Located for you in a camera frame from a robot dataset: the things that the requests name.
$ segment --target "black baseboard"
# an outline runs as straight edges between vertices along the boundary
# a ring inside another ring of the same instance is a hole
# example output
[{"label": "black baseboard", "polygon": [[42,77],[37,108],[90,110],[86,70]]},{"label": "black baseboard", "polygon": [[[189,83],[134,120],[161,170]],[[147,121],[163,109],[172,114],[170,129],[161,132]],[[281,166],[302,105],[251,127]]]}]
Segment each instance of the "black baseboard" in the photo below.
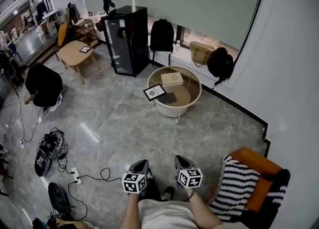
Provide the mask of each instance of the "black baseboard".
[{"label": "black baseboard", "polygon": [[[157,67],[164,67],[164,65],[154,61],[154,65]],[[217,91],[214,91],[213,89],[207,87],[206,85],[201,85],[202,89],[204,89],[205,91],[208,91],[209,93],[217,96],[218,98],[222,99],[223,101],[226,101],[228,104],[234,106],[235,108],[239,109],[240,111],[242,111],[243,113],[245,113],[246,115],[248,115],[249,117],[253,118],[255,121],[259,122],[261,125],[264,126],[265,130],[263,132],[262,135],[262,141],[266,144],[266,150],[265,150],[265,155],[264,157],[267,158],[268,155],[268,151],[269,151],[269,147],[270,147],[270,141],[268,139],[266,139],[267,136],[267,129],[268,129],[268,123],[266,123],[263,119],[261,119],[260,117],[256,116],[255,114],[253,114],[252,112],[248,111],[246,108],[242,107],[241,105],[239,105],[238,103],[230,100],[229,98],[225,97],[224,95],[218,93]]]}]

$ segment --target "round coffee table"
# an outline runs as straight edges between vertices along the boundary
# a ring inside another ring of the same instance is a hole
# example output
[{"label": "round coffee table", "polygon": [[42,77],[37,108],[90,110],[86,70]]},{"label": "round coffee table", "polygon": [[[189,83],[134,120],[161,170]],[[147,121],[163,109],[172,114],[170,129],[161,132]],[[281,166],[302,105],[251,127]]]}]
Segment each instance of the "round coffee table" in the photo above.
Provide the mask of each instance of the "round coffee table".
[{"label": "round coffee table", "polygon": [[[183,85],[163,86],[162,74],[179,72],[183,78]],[[148,88],[160,84],[167,94],[155,99],[156,107],[160,113],[168,117],[179,117],[186,113],[201,94],[201,83],[198,77],[184,67],[167,66],[154,71],[149,77]]]}]

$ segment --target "orange leather chair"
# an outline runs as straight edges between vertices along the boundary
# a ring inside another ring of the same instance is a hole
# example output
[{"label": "orange leather chair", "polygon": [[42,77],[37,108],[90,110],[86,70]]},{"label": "orange leather chair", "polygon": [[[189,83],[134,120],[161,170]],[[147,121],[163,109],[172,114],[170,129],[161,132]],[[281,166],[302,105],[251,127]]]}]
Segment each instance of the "orange leather chair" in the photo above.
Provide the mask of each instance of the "orange leather chair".
[{"label": "orange leather chair", "polygon": [[[282,170],[282,168],[255,151],[245,147],[229,155],[261,174],[256,187],[245,207],[248,210],[258,213],[272,185],[272,181],[264,179],[263,176],[274,175],[278,171]],[[216,188],[214,188],[214,191],[212,191],[208,200],[214,197],[215,191]]]}]

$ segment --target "white sneaker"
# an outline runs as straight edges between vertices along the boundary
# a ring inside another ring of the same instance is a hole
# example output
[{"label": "white sneaker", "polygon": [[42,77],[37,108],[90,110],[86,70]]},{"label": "white sneaker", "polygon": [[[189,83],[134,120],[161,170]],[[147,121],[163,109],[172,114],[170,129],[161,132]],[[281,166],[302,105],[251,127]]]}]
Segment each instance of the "white sneaker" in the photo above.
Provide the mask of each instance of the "white sneaker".
[{"label": "white sneaker", "polygon": [[58,106],[61,105],[61,103],[62,103],[62,99],[59,99],[59,98],[58,98],[58,101],[56,102],[56,104],[55,104],[53,107],[50,107],[50,108],[49,108],[49,111],[50,111],[50,112],[54,112],[54,111],[58,108]]}]

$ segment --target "wooden table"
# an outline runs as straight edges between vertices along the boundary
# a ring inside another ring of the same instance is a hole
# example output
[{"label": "wooden table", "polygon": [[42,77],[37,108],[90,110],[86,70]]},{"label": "wooden table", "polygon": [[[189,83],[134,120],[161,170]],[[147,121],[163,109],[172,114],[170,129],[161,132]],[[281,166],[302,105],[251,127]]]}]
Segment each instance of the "wooden table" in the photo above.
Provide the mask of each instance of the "wooden table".
[{"label": "wooden table", "polygon": [[97,67],[101,69],[98,62],[92,55],[93,48],[90,49],[87,53],[80,52],[80,50],[85,46],[87,46],[87,44],[83,42],[72,41],[68,43],[67,45],[65,45],[64,47],[62,47],[57,53],[58,57],[61,58],[65,66],[65,69],[66,69],[66,65],[69,65],[75,71],[77,71],[82,84],[84,84],[84,78],[81,75],[80,69],[78,67],[81,62],[85,61],[87,58],[91,58],[93,62],[97,65]]}]

